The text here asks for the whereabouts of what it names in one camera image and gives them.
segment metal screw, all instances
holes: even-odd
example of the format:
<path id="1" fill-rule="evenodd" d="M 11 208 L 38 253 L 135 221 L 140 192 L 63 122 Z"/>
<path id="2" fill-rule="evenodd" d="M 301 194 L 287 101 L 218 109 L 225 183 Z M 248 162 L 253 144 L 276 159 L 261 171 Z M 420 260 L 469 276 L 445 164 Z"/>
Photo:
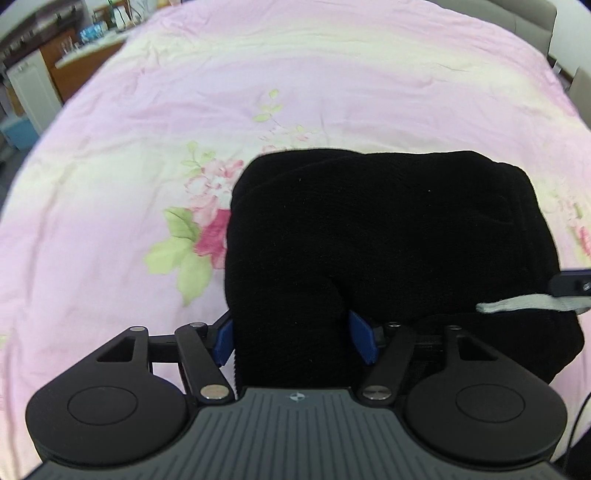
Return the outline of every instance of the metal screw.
<path id="1" fill-rule="evenodd" d="M 230 391 L 228 390 L 228 387 L 224 385 L 212 384 L 205 385 L 200 393 L 202 397 L 208 400 L 221 400 L 226 398 L 230 394 Z"/>
<path id="2" fill-rule="evenodd" d="M 363 396 L 369 400 L 386 400 L 392 396 L 392 391 L 383 385 L 370 385 L 363 389 Z"/>

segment headboard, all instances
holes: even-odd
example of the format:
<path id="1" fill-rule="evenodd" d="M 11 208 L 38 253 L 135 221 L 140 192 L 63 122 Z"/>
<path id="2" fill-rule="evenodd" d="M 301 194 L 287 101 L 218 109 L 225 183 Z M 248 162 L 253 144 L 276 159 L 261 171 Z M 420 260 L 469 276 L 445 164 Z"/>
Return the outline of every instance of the headboard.
<path id="1" fill-rule="evenodd" d="M 513 32 L 544 55 L 556 20 L 556 7 L 548 0 L 429 0 L 448 10 L 480 18 Z"/>

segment crosshair logo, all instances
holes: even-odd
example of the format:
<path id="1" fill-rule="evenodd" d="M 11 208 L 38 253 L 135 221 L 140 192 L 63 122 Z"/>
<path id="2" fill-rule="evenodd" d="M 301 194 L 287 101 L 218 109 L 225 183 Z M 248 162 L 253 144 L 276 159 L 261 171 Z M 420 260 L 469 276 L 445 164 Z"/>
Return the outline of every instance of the crosshair logo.
<path id="1" fill-rule="evenodd" d="M 303 393 L 300 393 L 300 392 L 295 392 L 295 393 L 292 393 L 292 394 L 289 396 L 289 399 L 290 399 L 290 400 L 293 400 L 293 401 L 294 401 L 294 402 L 296 402 L 296 403 L 299 403 L 299 402 L 301 402 L 301 401 L 305 400 L 305 399 L 306 399 L 306 396 L 305 396 Z"/>

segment pink floral bed sheet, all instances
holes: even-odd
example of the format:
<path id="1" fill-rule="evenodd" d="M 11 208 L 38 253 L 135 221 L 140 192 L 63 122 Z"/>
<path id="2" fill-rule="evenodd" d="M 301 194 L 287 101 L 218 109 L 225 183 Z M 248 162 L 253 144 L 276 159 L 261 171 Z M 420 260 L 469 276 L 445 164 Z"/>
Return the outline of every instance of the pink floral bed sheet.
<path id="1" fill-rule="evenodd" d="M 0 478 L 38 463 L 24 410 L 46 382 L 129 326 L 226 310 L 232 186 L 262 153 L 311 147 L 518 165 L 563 268 L 591 267 L 591 132 L 519 38 L 423 0 L 166 9 L 66 105 L 2 212 Z M 586 349 L 553 382 L 571 423 L 589 367 Z"/>

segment white cabinet door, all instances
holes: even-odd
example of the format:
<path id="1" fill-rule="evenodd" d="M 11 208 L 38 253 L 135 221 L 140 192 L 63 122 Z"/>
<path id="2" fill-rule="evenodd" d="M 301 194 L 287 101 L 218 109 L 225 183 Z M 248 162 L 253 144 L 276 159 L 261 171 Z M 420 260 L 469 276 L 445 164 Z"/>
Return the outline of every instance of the white cabinet door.
<path id="1" fill-rule="evenodd" d="M 61 101 L 39 50 L 8 71 L 8 79 L 29 120 L 42 134 L 61 110 Z"/>

